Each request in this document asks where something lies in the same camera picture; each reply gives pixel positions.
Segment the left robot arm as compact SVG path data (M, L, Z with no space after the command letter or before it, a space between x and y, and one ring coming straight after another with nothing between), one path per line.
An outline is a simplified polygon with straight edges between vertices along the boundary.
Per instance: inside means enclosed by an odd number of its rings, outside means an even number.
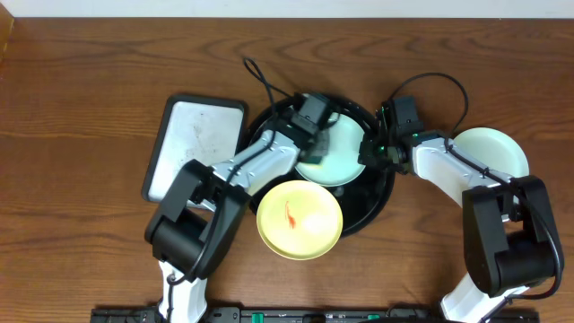
M279 117L248 148L207 166L187 162L144 231L160 262L167 322L197 322L207 309L208 276L227 255L254 194L317 151L331 118Z

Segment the mint plate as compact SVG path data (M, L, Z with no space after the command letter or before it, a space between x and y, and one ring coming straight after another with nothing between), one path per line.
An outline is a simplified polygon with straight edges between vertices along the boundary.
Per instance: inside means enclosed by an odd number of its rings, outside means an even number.
M361 108L342 97L327 95L334 104L325 130L326 145L317 163L300 161L295 170L306 180L323 187L348 184L358 178L365 166L358 162L361 141L368 125L361 118Z
M488 127L468 129L454 138L458 148L488 167L520 178L530 174L523 149L505 133Z

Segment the green yellow sponge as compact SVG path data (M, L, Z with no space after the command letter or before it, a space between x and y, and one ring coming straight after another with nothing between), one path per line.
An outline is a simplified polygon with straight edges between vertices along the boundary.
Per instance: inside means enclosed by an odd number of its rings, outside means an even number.
M328 155L330 135L327 132L319 133L312 141L312 145L300 153L299 162L319 164Z

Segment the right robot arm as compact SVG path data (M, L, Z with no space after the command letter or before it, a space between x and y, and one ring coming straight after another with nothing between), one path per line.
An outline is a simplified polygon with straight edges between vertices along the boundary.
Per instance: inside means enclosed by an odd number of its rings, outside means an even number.
M515 300L553 296L564 256L545 184L488 167L413 112L383 109L378 132L361 143L369 167L412 174L452 198L463 213L466 274L440 302L443 317L491 322Z

